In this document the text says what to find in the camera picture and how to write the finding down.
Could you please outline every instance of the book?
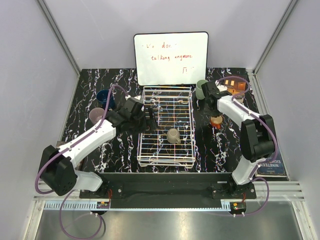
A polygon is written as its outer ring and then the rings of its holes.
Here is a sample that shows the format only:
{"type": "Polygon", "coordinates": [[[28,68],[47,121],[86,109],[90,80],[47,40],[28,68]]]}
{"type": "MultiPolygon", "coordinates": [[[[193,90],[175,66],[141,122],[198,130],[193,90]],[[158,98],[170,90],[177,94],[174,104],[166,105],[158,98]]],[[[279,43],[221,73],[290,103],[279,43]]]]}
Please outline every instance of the book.
{"type": "Polygon", "coordinates": [[[285,166],[280,154],[278,152],[275,160],[270,161],[272,157],[268,158],[267,161],[261,163],[261,167],[256,171],[256,177],[287,177],[285,166]]]}

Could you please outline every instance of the black marble surface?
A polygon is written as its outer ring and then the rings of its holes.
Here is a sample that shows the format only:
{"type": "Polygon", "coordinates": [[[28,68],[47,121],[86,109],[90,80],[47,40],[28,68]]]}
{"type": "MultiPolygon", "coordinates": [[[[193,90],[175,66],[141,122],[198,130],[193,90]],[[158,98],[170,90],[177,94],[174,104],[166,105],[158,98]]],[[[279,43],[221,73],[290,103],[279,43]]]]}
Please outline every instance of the black marble surface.
{"type": "MultiPolygon", "coordinates": [[[[240,76],[249,80],[245,68],[208,68],[206,79],[218,80],[227,76],[240,76]]],[[[141,95],[143,88],[138,85],[136,69],[83,69],[72,101],[62,141],[69,142],[93,125],[89,112],[100,107],[97,93],[118,84],[131,96],[141,95]]],[[[193,123],[195,127],[195,163],[193,168],[175,166],[141,167],[137,161],[138,134],[120,134],[105,142],[90,153],[82,164],[86,172],[232,172],[241,157],[240,129],[227,116],[223,115],[221,129],[212,128],[209,116],[203,113],[204,101],[197,100],[192,86],[193,123]]],[[[125,100],[121,90],[114,89],[116,104],[125,100]]],[[[252,89],[245,94],[243,104],[257,112],[257,104],[252,89]]]]}

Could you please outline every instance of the wire dish rack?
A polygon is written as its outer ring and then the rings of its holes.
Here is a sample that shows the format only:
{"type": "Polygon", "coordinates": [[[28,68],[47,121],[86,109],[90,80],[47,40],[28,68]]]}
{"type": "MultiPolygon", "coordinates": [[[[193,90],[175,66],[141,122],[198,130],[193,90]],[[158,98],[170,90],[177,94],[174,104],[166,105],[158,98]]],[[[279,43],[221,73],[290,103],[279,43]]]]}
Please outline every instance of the wire dish rack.
{"type": "Polygon", "coordinates": [[[158,129],[139,135],[137,160],[141,167],[193,167],[196,157],[191,97],[190,87],[143,88],[143,104],[153,108],[158,129]],[[168,142],[167,131],[172,128],[179,131],[181,143],[168,142]]]}

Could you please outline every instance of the gray wall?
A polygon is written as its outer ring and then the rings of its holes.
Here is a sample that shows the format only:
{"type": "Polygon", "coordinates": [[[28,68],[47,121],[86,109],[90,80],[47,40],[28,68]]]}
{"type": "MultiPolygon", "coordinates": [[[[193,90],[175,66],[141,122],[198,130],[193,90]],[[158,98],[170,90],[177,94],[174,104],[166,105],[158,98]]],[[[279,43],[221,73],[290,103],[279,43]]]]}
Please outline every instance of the gray wall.
{"type": "Polygon", "coordinates": [[[292,180],[320,236],[320,1],[299,1],[258,72],[292,180]]]}
{"type": "Polygon", "coordinates": [[[209,67],[253,68],[290,0],[45,0],[78,65],[134,68],[137,33],[207,31],[209,67]]]}
{"type": "Polygon", "coordinates": [[[21,239],[42,150],[61,133],[77,76],[35,0],[0,2],[0,233],[21,239]]]}

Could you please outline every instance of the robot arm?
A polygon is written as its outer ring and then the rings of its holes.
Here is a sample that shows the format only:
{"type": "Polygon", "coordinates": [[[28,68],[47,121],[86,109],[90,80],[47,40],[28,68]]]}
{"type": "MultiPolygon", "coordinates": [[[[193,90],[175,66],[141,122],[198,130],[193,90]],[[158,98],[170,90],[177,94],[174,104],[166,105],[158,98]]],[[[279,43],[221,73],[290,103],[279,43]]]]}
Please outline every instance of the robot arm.
{"type": "Polygon", "coordinates": [[[106,187],[102,187],[102,184],[106,183],[98,173],[78,171],[75,170],[76,166],[93,150],[120,133],[141,133],[156,129],[158,126],[152,108],[148,109],[148,113],[147,119],[139,97],[129,97],[123,107],[109,111],[105,119],[101,120],[101,125],[99,121],[85,133],[59,148],[52,145],[46,147],[39,169],[57,154],[62,154],[48,165],[41,174],[41,179],[59,196],[71,190],[106,190],[106,187]]]}
{"type": "Polygon", "coordinates": [[[259,167],[275,151],[275,143],[267,129],[257,120],[262,120],[275,134],[273,118],[270,115],[260,115],[241,105],[239,107],[233,96],[228,91],[219,91],[214,81],[202,85],[205,96],[204,112],[211,117],[226,114],[241,130],[240,148],[241,159],[232,172],[230,180],[231,192],[239,189],[239,186],[248,184],[259,167]]]}

